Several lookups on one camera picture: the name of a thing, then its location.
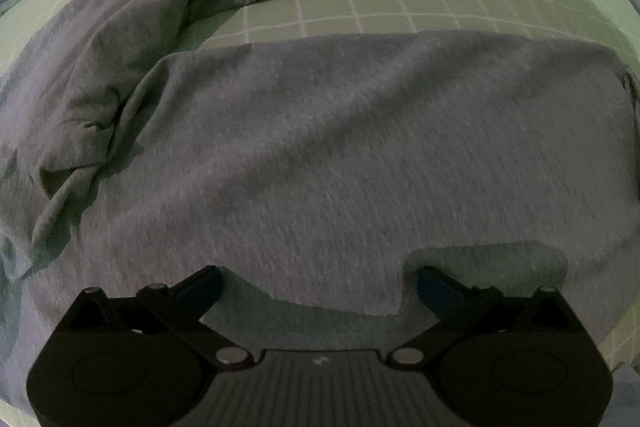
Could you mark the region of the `grey long-sleeve garment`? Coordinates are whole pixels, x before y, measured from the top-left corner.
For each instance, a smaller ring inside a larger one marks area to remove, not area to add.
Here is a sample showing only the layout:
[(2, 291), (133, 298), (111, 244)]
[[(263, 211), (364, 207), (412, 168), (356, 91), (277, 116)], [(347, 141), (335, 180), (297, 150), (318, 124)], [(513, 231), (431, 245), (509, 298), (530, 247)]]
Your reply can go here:
[(423, 259), (559, 283), (596, 339), (638, 298), (638, 62), (479, 29), (184, 45), (267, 1), (70, 0), (2, 74), (4, 403), (82, 288), (209, 263), (252, 349), (396, 343)]

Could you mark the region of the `green checked bed sheet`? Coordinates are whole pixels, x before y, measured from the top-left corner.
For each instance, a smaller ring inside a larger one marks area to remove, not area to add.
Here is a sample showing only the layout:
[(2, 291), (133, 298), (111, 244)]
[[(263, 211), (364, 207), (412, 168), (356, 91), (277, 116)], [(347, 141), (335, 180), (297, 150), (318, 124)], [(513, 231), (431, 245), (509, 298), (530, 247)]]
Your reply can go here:
[[(20, 0), (1, 19), (1, 63), (70, 0)], [(218, 48), (332, 32), (479, 29), (527, 37), (579, 38), (639, 60), (639, 17), (628, 0), (270, 0), (196, 24), (188, 48)]]

